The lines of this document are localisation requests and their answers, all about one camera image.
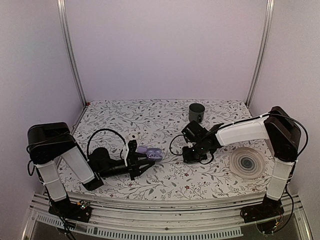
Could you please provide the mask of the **light purple round earbud case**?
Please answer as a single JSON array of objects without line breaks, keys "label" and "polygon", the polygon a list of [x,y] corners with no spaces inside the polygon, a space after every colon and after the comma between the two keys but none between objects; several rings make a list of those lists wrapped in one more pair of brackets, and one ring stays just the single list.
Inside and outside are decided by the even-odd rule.
[{"label": "light purple round earbud case", "polygon": [[147,152],[148,148],[149,148],[148,146],[140,145],[137,147],[136,152],[140,153],[140,154],[145,154]]}]

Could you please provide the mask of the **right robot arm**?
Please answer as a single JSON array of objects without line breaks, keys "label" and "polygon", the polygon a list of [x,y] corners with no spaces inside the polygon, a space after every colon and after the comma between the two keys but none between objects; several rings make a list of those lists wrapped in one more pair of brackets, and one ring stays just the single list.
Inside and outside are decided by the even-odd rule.
[{"label": "right robot arm", "polygon": [[183,162],[201,163],[208,153],[235,143],[267,140],[273,151],[274,168],[262,203],[242,207],[245,223],[265,220],[284,214],[281,197],[288,190],[296,162],[304,151],[299,148],[305,127],[289,117],[279,106],[268,113],[227,124],[216,124],[210,130],[191,121],[182,131],[188,144],[182,148]]}]

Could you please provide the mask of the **white earbud charging case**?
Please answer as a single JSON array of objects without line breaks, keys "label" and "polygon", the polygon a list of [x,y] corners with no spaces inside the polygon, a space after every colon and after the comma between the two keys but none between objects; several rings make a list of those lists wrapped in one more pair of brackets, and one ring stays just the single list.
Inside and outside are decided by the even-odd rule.
[{"label": "white earbud charging case", "polygon": [[140,141],[140,136],[137,133],[129,133],[126,136],[127,143],[131,141],[136,141],[137,143]]}]

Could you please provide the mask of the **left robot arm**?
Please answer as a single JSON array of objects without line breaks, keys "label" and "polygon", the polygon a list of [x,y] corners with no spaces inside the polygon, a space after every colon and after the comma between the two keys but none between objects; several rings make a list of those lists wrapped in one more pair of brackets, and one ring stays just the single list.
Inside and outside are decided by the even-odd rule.
[{"label": "left robot arm", "polygon": [[70,201],[54,162],[56,158],[64,160],[88,191],[98,189],[104,179],[117,175],[128,174],[134,180],[155,164],[145,153],[136,151],[135,139],[124,143],[121,160],[112,159],[104,147],[92,153],[83,152],[65,122],[33,125],[27,131],[27,140],[30,162],[49,196],[49,213],[85,223],[91,217],[90,203]]}]

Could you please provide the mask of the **dark purple earbud case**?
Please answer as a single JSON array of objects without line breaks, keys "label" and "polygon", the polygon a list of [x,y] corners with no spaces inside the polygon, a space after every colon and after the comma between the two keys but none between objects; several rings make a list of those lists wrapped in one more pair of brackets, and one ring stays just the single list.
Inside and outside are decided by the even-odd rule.
[{"label": "dark purple earbud case", "polygon": [[162,150],[160,148],[156,148],[156,147],[148,148],[145,154],[149,160],[160,161],[163,159]]}]

